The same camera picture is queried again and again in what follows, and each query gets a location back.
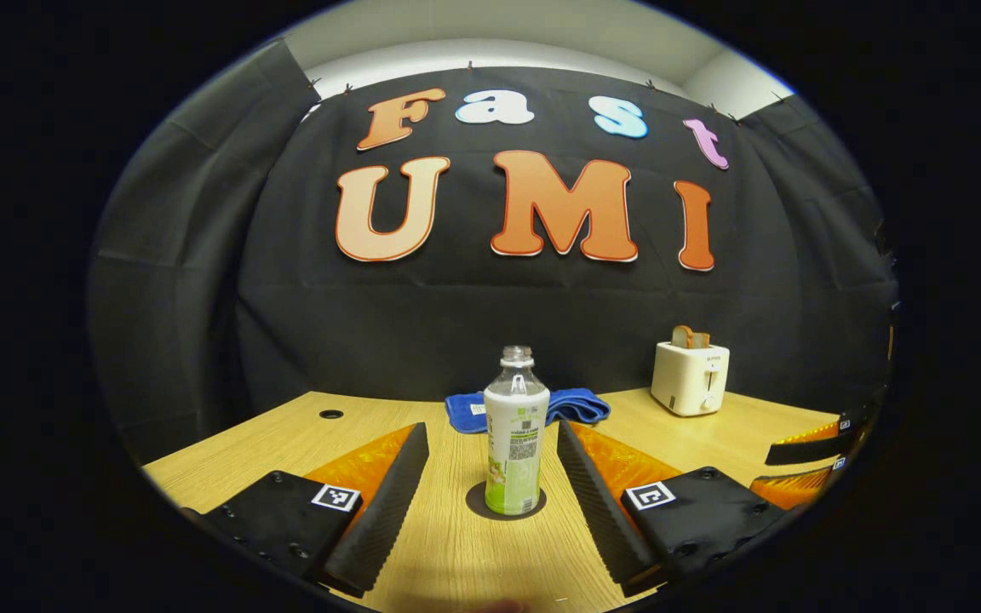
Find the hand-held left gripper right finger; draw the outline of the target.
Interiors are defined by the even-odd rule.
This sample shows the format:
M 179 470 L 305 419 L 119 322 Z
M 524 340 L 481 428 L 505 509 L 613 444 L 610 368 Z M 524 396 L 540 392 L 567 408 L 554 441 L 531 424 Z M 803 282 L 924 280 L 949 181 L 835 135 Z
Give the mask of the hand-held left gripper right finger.
M 681 471 L 564 421 L 557 453 L 611 579 L 626 597 L 724 565 L 789 518 L 712 466 Z

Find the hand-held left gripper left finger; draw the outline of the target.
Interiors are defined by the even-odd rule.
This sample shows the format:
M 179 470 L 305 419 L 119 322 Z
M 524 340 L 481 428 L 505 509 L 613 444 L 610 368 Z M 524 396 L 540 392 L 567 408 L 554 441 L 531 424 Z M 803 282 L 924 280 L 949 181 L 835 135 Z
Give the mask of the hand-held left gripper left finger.
M 413 423 L 305 476 L 269 471 L 210 511 L 182 512 L 281 574 L 361 598 L 392 553 L 428 457 L 426 424 Z

